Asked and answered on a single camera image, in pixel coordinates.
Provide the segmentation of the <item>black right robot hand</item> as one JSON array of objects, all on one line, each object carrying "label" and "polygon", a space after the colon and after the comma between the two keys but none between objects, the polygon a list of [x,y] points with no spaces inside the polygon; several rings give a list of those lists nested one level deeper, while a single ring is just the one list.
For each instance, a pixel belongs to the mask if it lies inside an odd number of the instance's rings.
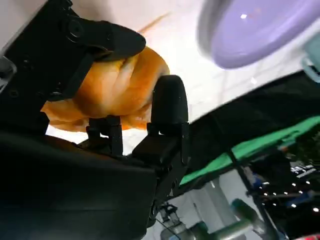
[{"label": "black right robot hand", "polygon": [[189,162],[188,104],[177,75],[152,88],[147,136],[123,155],[118,116],[90,118],[86,141],[46,135],[45,103],[75,96],[94,61],[140,53],[139,33],[48,0],[0,53],[0,237],[140,240]]}]

